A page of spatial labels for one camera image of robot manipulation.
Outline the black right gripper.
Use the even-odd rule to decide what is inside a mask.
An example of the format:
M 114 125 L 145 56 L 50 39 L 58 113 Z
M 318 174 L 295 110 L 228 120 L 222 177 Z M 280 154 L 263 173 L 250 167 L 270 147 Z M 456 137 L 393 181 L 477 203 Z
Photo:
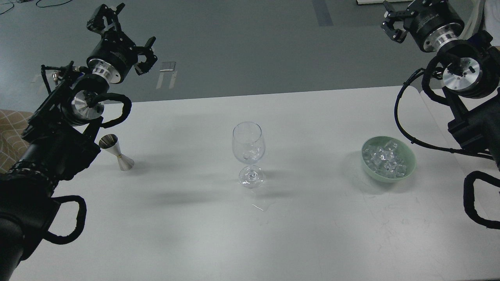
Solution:
M 395 28 L 396 22 L 406 23 L 406 27 Z M 422 52 L 432 53 L 457 39 L 464 21 L 448 0 L 414 0 L 405 11 L 388 9 L 381 28 L 396 43 L 403 43 L 409 32 Z

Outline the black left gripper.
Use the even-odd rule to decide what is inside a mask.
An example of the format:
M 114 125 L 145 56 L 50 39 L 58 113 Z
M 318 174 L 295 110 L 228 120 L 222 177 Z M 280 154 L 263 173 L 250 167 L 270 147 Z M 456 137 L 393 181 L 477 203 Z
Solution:
M 111 74 L 106 78 L 111 84 L 122 83 L 132 66 L 137 75 L 148 73 L 158 60 L 152 50 L 156 37 L 149 38 L 145 46 L 136 46 L 122 32 L 118 15 L 124 7 L 125 3 L 119 4 L 115 9 L 102 4 L 86 23 L 89 31 L 103 36 L 87 58 L 86 64 L 90 69 L 96 69 L 99 65 L 111 66 Z M 139 62 L 139 56 L 145 57 L 145 61 Z

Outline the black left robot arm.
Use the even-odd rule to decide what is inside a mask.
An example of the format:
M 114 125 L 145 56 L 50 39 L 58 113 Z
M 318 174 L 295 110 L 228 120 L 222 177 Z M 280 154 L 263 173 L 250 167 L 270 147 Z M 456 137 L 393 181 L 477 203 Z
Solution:
M 138 46 L 122 30 L 125 7 L 96 8 L 86 28 L 100 35 L 85 66 L 41 66 L 48 97 L 27 122 L 21 137 L 27 151 L 1 176 L 1 280 L 8 281 L 19 263 L 42 240 L 69 244 L 83 232 L 86 202 L 81 196 L 54 197 L 62 180 L 87 169 L 100 153 L 100 128 L 123 123 L 132 101 L 109 91 L 131 69 L 148 73 L 157 62 L 156 38 Z

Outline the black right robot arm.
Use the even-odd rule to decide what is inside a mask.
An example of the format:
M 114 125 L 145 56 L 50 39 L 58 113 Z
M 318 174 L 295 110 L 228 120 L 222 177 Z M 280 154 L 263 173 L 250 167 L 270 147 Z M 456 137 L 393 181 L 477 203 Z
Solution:
M 410 34 L 418 48 L 435 53 L 427 66 L 403 84 L 395 101 L 395 123 L 411 143 L 427 149 L 492 160 L 499 166 L 499 27 L 495 2 L 474 0 L 463 21 L 448 0 L 413 0 L 397 11 L 389 1 L 381 28 L 394 42 Z M 405 90 L 422 78 L 427 97 L 447 106 L 453 119 L 448 132 L 459 149 L 435 146 L 409 134 L 400 124 L 399 103 Z

